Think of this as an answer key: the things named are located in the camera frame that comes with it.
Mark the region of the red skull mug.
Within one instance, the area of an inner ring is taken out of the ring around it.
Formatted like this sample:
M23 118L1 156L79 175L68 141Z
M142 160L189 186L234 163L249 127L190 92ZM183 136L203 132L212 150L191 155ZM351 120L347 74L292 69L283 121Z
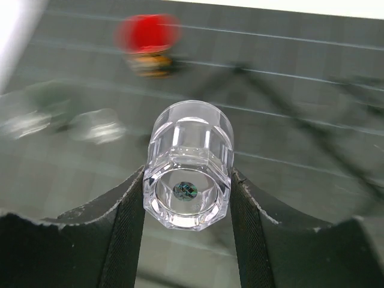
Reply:
M139 14L120 22L115 30L115 44L136 74L164 77L176 70L172 49L180 36L176 17Z

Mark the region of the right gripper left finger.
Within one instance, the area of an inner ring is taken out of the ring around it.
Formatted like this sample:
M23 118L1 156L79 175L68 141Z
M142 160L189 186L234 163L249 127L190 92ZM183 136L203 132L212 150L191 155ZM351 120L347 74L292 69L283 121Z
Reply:
M56 218L1 211L2 287L133 287L145 211L143 169Z

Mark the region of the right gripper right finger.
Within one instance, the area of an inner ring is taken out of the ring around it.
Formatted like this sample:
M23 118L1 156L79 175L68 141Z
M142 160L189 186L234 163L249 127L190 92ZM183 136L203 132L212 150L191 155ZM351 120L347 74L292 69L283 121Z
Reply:
M242 287L382 287L383 217L331 224L232 173L230 212Z

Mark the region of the small clear faceted glass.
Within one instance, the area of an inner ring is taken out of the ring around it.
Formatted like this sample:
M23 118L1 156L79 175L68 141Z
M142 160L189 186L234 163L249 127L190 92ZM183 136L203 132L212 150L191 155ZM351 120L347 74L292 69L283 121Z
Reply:
M227 214L233 128L203 101L180 101L156 119L143 175L143 207L168 229L201 231Z

